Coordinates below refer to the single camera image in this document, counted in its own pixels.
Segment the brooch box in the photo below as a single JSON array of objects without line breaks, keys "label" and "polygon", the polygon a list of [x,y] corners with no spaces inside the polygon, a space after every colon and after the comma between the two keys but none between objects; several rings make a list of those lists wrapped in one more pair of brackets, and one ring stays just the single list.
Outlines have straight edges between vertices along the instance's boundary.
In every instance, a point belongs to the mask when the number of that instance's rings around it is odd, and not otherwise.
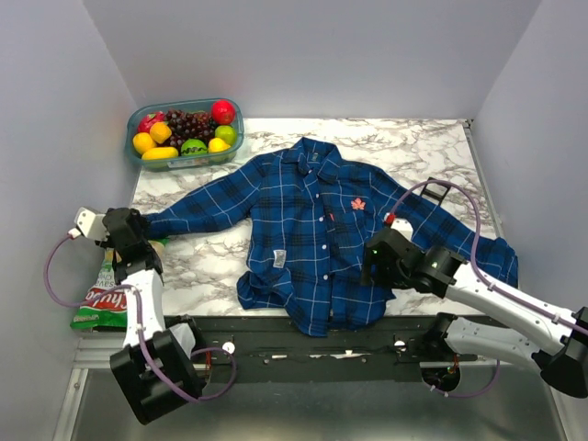
[{"label": "brooch box", "polygon": [[441,206],[450,189],[451,186],[439,183],[436,178],[429,176],[426,184],[420,190],[420,196]]}]

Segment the blue plaid shirt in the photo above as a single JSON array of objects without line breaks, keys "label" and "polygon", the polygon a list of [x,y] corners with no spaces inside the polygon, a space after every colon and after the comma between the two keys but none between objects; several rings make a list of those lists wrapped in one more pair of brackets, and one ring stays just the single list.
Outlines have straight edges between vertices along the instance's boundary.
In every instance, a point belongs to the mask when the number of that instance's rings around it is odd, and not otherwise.
[{"label": "blue plaid shirt", "polygon": [[[364,210],[351,201],[362,198]],[[148,216],[155,239],[220,232],[252,222],[246,272],[236,284],[245,309],[282,308],[305,334],[356,329],[379,320],[393,294],[360,284],[364,243],[387,212],[413,226],[422,249],[441,245],[507,283],[518,283],[515,250],[502,239],[476,237],[436,204],[407,190],[372,164],[347,161],[337,147],[303,138],[259,154],[234,172]]]}]

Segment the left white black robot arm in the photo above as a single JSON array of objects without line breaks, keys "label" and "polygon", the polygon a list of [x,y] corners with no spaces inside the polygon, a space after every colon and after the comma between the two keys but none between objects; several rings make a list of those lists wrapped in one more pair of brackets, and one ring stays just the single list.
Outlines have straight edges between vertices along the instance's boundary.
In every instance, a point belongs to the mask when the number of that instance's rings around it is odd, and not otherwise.
[{"label": "left white black robot arm", "polygon": [[123,347],[109,365],[137,420],[149,424],[187,403],[173,387],[195,399],[202,395],[206,381],[193,362],[204,342],[192,319],[165,324],[163,264],[145,235],[148,221],[136,209],[121,208],[109,209],[102,223],[127,303]]}]

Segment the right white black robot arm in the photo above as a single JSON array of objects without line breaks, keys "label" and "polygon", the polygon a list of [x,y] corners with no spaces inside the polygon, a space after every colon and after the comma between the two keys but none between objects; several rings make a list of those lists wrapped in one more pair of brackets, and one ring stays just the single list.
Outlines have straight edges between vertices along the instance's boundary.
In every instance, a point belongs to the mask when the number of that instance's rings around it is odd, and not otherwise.
[{"label": "right white black robot arm", "polygon": [[443,246],[421,250],[412,230],[386,227],[364,245],[361,282],[413,289],[480,311],[494,325],[439,313],[417,352],[441,360],[484,356],[531,368],[554,390],[587,396],[587,310],[573,312],[531,297]]}]

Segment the green red snack bag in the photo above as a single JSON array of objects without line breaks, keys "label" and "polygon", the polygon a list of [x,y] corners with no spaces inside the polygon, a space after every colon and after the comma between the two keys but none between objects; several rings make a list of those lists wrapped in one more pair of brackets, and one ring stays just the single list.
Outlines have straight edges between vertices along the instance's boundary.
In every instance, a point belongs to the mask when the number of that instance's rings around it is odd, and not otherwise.
[{"label": "green red snack bag", "polygon": [[81,331],[123,331],[128,324],[127,300],[123,289],[104,295],[105,291],[116,286],[113,263],[119,255],[107,248],[97,274],[96,282],[87,291],[84,301],[87,305],[78,308],[70,327]]}]

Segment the yellow mango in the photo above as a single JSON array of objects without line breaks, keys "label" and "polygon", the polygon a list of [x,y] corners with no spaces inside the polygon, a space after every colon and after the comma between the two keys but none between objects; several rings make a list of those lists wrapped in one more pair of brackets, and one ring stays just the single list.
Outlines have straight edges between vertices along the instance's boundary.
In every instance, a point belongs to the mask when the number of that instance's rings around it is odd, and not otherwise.
[{"label": "yellow mango", "polygon": [[154,147],[147,150],[142,156],[143,161],[162,161],[178,157],[178,150],[175,147]]}]

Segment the yellow lemon left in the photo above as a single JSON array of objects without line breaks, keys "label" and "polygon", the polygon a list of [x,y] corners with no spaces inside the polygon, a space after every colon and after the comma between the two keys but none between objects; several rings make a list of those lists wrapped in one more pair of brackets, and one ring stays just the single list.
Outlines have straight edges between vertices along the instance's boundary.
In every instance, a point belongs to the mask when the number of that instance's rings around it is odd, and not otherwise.
[{"label": "yellow lemon left", "polygon": [[138,132],[132,138],[132,145],[139,156],[143,156],[146,152],[157,146],[151,135],[147,132]]}]

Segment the yellow lemon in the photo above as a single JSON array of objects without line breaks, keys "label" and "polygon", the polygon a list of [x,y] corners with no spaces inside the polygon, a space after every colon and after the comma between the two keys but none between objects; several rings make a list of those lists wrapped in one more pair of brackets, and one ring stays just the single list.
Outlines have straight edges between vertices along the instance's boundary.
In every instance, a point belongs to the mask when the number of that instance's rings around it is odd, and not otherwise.
[{"label": "yellow lemon", "polygon": [[222,138],[213,138],[209,141],[208,152],[209,153],[221,153],[228,151],[231,145]]},{"label": "yellow lemon", "polygon": [[138,132],[132,138],[132,145],[139,156],[143,156],[146,152],[157,146],[151,135],[147,132]]}]

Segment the clear teal fruit container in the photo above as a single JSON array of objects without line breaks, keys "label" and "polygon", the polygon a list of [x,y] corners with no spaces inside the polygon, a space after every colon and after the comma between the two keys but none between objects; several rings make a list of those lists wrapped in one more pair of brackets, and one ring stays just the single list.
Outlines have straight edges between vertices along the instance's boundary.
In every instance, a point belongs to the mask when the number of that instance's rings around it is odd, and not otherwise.
[{"label": "clear teal fruit container", "polygon": [[[213,103],[217,100],[225,99],[225,98],[210,98],[210,99],[197,99],[191,101],[180,101],[180,102],[172,102],[172,103],[164,103],[158,105],[151,105],[147,107],[143,107],[137,110],[132,116],[130,117],[128,124],[127,124],[127,139],[126,144],[124,147],[124,151],[128,154],[130,159],[135,163],[143,166],[146,169],[151,169],[155,171],[163,171],[163,170],[170,170],[170,169],[180,169],[180,168],[188,168],[188,167],[195,167],[195,166],[205,166],[205,165],[214,165],[214,164],[223,164],[231,161],[236,152],[241,147],[243,143],[243,136],[244,136],[244,125],[243,125],[243,116],[241,113],[240,108],[236,103],[229,100],[235,107],[236,116],[234,121],[232,122],[231,126],[233,126],[236,131],[238,132],[238,138],[236,143],[231,146],[228,151],[221,152],[221,153],[207,153],[201,155],[194,155],[194,156],[181,156],[180,155],[180,148],[176,148],[178,150],[178,157],[169,160],[162,160],[162,161],[143,161],[141,156],[137,154],[133,145],[132,145],[132,138],[135,134],[138,133],[138,125],[139,122],[143,117],[145,117],[149,113],[162,111],[164,114],[170,109],[177,109],[183,110],[187,112],[197,112],[197,111],[211,111],[211,107]],[[173,147],[171,146],[168,141],[169,139],[160,144],[157,143],[156,147]]]}]

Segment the orange fruit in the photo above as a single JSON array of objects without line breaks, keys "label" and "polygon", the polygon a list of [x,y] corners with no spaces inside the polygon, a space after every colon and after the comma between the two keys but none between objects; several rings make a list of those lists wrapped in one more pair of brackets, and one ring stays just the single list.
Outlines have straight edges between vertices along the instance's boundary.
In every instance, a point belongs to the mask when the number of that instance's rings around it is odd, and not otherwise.
[{"label": "orange fruit", "polygon": [[172,131],[165,122],[160,121],[151,126],[149,134],[156,143],[162,144],[172,136]]}]

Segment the pink dragon fruit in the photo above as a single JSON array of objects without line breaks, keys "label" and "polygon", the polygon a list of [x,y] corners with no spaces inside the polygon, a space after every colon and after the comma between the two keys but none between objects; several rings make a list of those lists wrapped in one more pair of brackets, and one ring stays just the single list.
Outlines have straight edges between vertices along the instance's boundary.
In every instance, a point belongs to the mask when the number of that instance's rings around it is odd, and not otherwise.
[{"label": "pink dragon fruit", "polygon": [[165,122],[165,114],[162,111],[149,113],[141,119],[137,131],[139,133],[150,133],[151,127],[158,122]]}]

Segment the yellow lemon right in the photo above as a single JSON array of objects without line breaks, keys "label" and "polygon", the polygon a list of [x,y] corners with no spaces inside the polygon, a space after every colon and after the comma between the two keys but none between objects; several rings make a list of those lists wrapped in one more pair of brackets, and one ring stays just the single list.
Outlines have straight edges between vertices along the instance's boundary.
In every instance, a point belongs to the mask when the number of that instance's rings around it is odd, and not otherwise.
[{"label": "yellow lemon right", "polygon": [[228,151],[231,145],[222,138],[213,138],[209,141],[208,152],[209,153],[221,153]]}]

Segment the purple grape bunch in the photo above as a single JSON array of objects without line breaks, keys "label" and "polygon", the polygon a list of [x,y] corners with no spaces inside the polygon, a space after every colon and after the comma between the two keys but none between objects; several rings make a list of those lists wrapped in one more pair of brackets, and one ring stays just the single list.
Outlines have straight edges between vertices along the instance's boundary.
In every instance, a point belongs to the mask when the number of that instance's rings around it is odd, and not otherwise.
[{"label": "purple grape bunch", "polygon": [[168,143],[176,148],[180,148],[190,139],[208,144],[219,126],[206,111],[187,112],[170,109],[164,114],[164,122],[172,132]]}]

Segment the green lime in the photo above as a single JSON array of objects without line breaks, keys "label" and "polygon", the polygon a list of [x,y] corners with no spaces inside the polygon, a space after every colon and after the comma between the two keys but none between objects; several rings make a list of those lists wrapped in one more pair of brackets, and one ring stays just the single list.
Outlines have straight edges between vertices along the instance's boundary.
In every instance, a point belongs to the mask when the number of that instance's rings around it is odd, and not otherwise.
[{"label": "green lime", "polygon": [[231,125],[220,125],[215,129],[215,137],[233,146],[238,138],[238,132]]}]

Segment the red apple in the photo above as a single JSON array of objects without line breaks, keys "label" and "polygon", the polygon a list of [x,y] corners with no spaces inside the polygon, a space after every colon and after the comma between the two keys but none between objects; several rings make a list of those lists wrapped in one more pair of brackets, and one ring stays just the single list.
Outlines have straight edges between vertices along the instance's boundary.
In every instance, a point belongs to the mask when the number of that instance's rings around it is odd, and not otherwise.
[{"label": "red apple", "polygon": [[231,125],[236,116],[234,105],[225,99],[217,100],[211,107],[211,116],[219,125]]}]

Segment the black front mounting rail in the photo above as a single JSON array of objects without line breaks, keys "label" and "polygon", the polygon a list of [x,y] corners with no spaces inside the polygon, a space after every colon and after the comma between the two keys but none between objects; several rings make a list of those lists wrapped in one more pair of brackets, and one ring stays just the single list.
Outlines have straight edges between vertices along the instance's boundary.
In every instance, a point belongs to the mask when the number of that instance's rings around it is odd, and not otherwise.
[{"label": "black front mounting rail", "polygon": [[361,330],[303,334],[285,316],[195,316],[198,345],[234,344],[240,383],[418,382],[427,365],[453,363],[454,354],[425,341],[433,316],[391,316]]}]

